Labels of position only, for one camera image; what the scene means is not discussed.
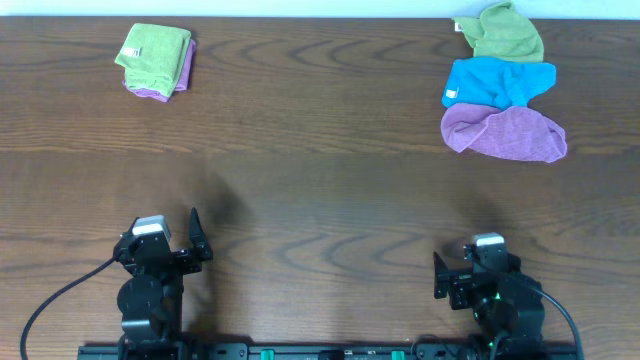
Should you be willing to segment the pink microfiber cloth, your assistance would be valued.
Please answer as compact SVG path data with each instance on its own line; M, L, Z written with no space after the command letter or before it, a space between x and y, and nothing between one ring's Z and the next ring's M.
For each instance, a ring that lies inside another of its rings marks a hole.
M473 150L506 160L553 163L568 150L565 130L528 107L458 103L444 113L441 134L458 153Z

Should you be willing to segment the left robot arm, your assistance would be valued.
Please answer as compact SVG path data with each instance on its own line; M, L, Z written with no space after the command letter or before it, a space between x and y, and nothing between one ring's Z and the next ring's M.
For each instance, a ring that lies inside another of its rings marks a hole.
M137 218L121 234L113 250L131 278L120 288L117 305L122 314L120 359L195 359L196 341L182 332L184 277L198 273L213 259L213 251L196 209L190 211L191 246L173 251L165 217Z

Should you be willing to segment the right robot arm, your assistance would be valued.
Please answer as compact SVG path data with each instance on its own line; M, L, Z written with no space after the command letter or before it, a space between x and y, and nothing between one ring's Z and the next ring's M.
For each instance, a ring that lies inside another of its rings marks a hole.
M472 266L450 269L438 253L434 297L447 297L453 310L470 309L481 328L457 351L459 359L540 360L550 357L543 344L545 309L538 282L520 271L519 257L503 243L464 248Z

